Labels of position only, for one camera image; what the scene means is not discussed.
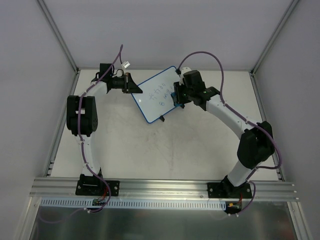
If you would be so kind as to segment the blue whiteboard eraser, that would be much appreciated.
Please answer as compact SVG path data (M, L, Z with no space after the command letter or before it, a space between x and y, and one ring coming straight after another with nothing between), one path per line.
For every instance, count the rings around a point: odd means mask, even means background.
M177 96L176 96L176 93L175 93L175 92L172 92L170 95L171 95L171 98L172 98L172 100L173 100L173 105L174 105L175 107L181 107L182 104L179 103L179 101L178 101L178 99L177 99Z

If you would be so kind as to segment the blue framed whiteboard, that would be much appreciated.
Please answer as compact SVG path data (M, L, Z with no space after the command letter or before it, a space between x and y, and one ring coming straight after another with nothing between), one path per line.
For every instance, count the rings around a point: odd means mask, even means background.
M176 67L170 66L149 79L138 84L142 93L133 93L132 97L147 123L159 120L176 107L171 93L174 83L180 80Z

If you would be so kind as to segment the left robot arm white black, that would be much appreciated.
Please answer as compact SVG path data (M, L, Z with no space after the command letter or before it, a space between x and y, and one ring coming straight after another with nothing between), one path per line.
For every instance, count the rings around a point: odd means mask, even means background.
M117 76L112 63L101 63L89 87L79 95L67 97L66 126L74 135L83 160L80 182L87 184L93 195L101 194L105 188L102 169L93 150L94 133L98 129L96 99L113 89L120 89L124 94L142 94L131 73L126 72L129 66L128 61L123 62L119 69L121 75Z

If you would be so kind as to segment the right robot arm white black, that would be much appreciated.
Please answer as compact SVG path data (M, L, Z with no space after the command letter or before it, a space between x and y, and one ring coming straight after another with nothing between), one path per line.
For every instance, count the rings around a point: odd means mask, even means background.
M271 141L272 127L267 121L250 123L222 100L222 94L215 87L206 87L198 70L176 71L180 80L173 84L171 97L176 106L193 103L208 112L227 127L239 139L236 152L237 162L231 172L224 177L217 190L230 198L242 191L250 174L275 152Z

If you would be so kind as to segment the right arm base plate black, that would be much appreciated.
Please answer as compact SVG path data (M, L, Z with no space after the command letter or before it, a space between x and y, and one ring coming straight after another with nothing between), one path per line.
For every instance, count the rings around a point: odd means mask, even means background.
M240 186L233 187L224 185L222 182L208 182L207 195L210 199L251 199L252 189L249 183L244 183Z

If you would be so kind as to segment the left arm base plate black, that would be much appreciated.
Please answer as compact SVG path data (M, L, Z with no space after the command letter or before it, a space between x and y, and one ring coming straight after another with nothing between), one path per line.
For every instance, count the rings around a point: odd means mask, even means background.
M97 178L96 176L85 176L81 174L79 180L77 181L77 186L75 189L76 196L106 196L117 197L119 195L120 182L118 180L106 180L109 186Z

